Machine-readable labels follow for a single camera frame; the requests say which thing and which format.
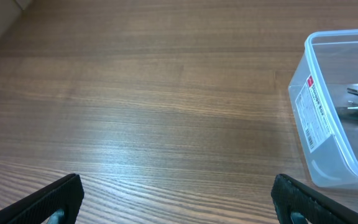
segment plastic container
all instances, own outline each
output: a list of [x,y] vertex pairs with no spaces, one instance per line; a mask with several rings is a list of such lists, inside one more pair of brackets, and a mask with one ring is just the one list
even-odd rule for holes
[[358,189],[358,122],[341,121],[336,106],[358,102],[358,30],[316,32],[288,87],[313,182]]

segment red label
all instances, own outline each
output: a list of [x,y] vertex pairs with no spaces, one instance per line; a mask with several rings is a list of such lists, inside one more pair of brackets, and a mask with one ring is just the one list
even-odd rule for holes
[[313,78],[311,76],[309,76],[309,78],[308,78],[309,87],[311,87],[313,85],[313,83],[314,83]]

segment label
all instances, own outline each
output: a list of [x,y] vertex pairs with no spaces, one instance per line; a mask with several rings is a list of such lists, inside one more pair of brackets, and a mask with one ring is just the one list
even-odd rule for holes
[[310,152],[313,152],[330,137],[331,128],[311,75],[296,97],[295,103]]

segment clear plastic box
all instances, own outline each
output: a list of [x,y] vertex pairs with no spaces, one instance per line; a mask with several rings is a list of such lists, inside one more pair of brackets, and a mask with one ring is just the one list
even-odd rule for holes
[[316,32],[288,87],[313,182],[358,189],[358,122],[339,119],[336,107],[358,102],[358,30]]

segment wooden table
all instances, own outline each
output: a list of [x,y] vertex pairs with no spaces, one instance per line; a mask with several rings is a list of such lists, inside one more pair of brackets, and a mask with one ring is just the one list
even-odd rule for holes
[[0,40],[0,209],[75,172],[78,223],[277,223],[276,174],[316,188],[303,43],[353,28],[358,0],[34,2]]

